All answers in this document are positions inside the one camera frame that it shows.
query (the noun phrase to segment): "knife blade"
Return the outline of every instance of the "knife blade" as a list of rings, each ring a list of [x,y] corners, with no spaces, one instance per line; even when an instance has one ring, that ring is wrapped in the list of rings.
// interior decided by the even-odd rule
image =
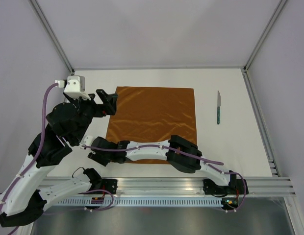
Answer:
[[[220,124],[221,94],[217,91],[217,124]]]

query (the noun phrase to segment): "brown cloth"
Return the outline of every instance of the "brown cloth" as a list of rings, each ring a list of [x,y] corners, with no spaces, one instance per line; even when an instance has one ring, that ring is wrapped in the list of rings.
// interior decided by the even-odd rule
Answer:
[[[190,88],[117,87],[117,112],[106,139],[159,142],[179,135],[197,144],[195,98]],[[132,163],[168,164],[163,160]]]

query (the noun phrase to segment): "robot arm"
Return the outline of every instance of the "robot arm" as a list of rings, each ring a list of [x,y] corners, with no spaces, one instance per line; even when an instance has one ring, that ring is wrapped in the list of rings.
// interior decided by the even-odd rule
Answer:
[[[180,136],[173,135],[170,140],[151,143],[138,143],[134,141],[119,141],[118,143],[109,142],[102,137],[94,139],[92,136],[85,136],[82,140],[82,148],[91,148],[88,158],[106,166],[109,162],[125,163],[141,159],[158,159],[168,161],[175,169],[183,173],[205,172],[205,176],[211,179],[218,186],[228,186],[230,175],[222,174],[211,168],[208,163],[220,163],[203,159],[198,146],[185,140]],[[111,149],[112,151],[101,151],[100,149]],[[176,151],[198,156],[198,159],[179,154]],[[226,169],[215,166],[221,172]]]
[[[25,162],[7,190],[0,194],[0,223],[2,227],[23,226],[38,219],[44,211],[57,202],[88,190],[102,188],[100,175],[92,168],[62,184],[38,190],[41,181],[61,160],[72,152],[68,146],[91,148],[88,157],[106,166],[109,162],[125,163],[139,159],[161,159],[184,173],[204,171],[213,187],[221,190],[234,188],[236,176],[230,176],[220,164],[201,158],[198,147],[179,137],[155,143],[134,141],[109,142],[101,137],[84,136],[93,118],[116,113],[117,94],[96,90],[103,104],[96,104],[95,94],[86,94],[84,77],[70,76],[67,81],[56,81],[65,88],[69,103],[61,103],[46,116],[43,148],[34,160],[41,141],[39,134],[28,149]]]
[[[2,227],[23,226],[35,221],[44,211],[60,200],[100,189],[102,180],[94,169],[60,185],[38,190],[41,181],[61,160],[72,152],[67,145],[78,146],[93,118],[114,115],[116,94],[97,90],[103,104],[96,104],[94,94],[84,92],[84,77],[70,76],[67,81],[56,81],[59,87],[66,87],[64,95],[69,103],[61,103],[47,115],[42,150],[39,150],[41,134],[28,149],[25,162],[7,190],[0,194],[0,223]]]

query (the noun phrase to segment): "cable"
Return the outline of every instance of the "cable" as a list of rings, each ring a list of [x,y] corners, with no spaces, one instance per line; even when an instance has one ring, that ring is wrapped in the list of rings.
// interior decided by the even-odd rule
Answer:
[[[104,210],[110,209],[111,206],[113,205],[113,203],[114,203],[114,195],[111,192],[109,192],[107,190],[104,190],[104,189],[95,189],[95,190],[90,190],[90,191],[79,193],[79,194],[87,194],[87,193],[90,193],[90,192],[105,192],[105,193],[107,193],[107,194],[109,194],[111,196],[112,201],[110,202],[110,204],[108,204],[108,206],[106,206],[104,208],[98,208],[98,209],[92,209],[92,210],[87,209],[86,207],[84,207],[84,208],[75,208],[75,209],[71,209],[71,210],[67,210],[67,211],[60,211],[60,212],[55,212],[55,213],[43,213],[43,215],[56,215],[56,214],[62,214],[62,213],[66,213],[66,212],[79,211],[79,210],[85,210],[85,211],[90,211],[90,212],[92,212],[92,211],[98,211],[98,212],[100,212],[100,211],[104,211]]]
[[[226,197],[228,194],[226,193],[226,194],[224,194],[224,195],[221,195],[221,196],[216,196],[216,195],[213,195],[213,194],[211,194],[213,197]]]
[[[79,167],[79,168],[77,168],[77,170],[79,170],[80,168],[82,168],[83,169],[83,171],[85,171],[85,168],[84,167]],[[75,170],[74,172],[73,172],[73,174],[72,174],[72,178],[74,177],[74,174],[77,172],[77,170]]]
[[[165,149],[175,151],[175,152],[180,153],[182,155],[185,155],[187,157],[195,158],[195,159],[198,159],[200,161],[204,161],[205,163],[211,163],[211,164],[215,164],[215,165],[224,165],[224,163],[222,163],[222,162],[213,161],[213,160],[209,160],[209,159],[206,159],[206,158],[201,158],[199,156],[183,152],[183,151],[181,151],[179,149],[176,149],[176,148],[161,146],[161,145],[158,145],[158,144],[144,144],[144,145],[140,145],[140,146],[137,146],[137,147],[125,148],[125,149],[107,149],[107,148],[98,148],[98,147],[87,146],[87,145],[83,145],[82,147],[91,148],[91,149],[95,149],[95,150],[99,150],[99,151],[105,151],[105,152],[125,152],[125,151],[132,151],[132,150],[139,149],[139,148],[147,148],[147,147],[160,148],[160,147],[162,147],[162,148],[165,148]]]
[[[7,235],[12,235],[14,232],[16,232],[16,230],[19,228],[19,226],[18,227],[16,227],[16,228],[14,228],[9,234],[7,234]]]
[[[38,148],[38,151],[36,152],[35,156],[33,157],[32,161],[29,163],[29,165],[20,173],[20,176],[23,177],[26,172],[32,167],[32,165],[35,163],[35,161],[37,160],[37,158],[39,157],[42,148],[43,148],[43,143],[44,143],[44,139],[45,139],[45,116],[46,116],[46,106],[47,106],[47,100],[48,100],[48,95],[50,93],[50,91],[52,90],[53,87],[58,86],[58,83],[54,83],[52,85],[50,85],[47,90],[45,91],[44,97],[43,97],[43,105],[42,105],[42,125],[41,125],[41,140],[40,140],[40,145]],[[17,177],[12,183],[11,185],[8,187],[2,202],[5,203],[6,199],[8,198],[11,190],[14,188],[14,186],[17,184],[17,182],[20,180],[20,177]]]

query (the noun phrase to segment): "knife handle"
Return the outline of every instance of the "knife handle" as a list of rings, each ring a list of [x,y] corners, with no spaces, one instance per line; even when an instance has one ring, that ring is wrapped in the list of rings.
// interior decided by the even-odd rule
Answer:
[[[217,124],[220,124],[220,108],[221,107],[217,107]]]

